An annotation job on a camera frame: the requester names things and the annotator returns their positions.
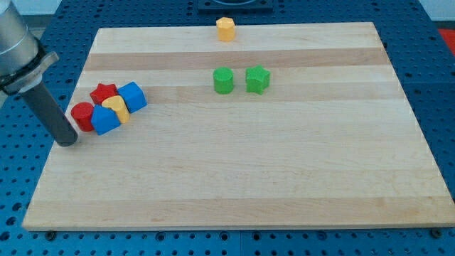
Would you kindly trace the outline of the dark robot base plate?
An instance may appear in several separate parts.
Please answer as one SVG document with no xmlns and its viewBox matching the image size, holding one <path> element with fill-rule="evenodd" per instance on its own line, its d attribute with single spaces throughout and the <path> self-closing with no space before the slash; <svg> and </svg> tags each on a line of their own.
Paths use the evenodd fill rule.
<svg viewBox="0 0 455 256">
<path fill-rule="evenodd" d="M 197 0 L 199 13 L 222 11 L 272 11 L 272 0 Z"/>
</svg>

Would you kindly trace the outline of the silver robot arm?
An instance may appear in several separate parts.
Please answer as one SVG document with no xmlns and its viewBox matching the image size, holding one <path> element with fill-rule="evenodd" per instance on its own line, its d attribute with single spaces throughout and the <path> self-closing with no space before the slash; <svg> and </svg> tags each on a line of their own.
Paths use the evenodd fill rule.
<svg viewBox="0 0 455 256">
<path fill-rule="evenodd" d="M 1 0 L 1 91 L 7 95 L 37 86 L 59 60 L 29 31 L 11 0 Z"/>
</svg>

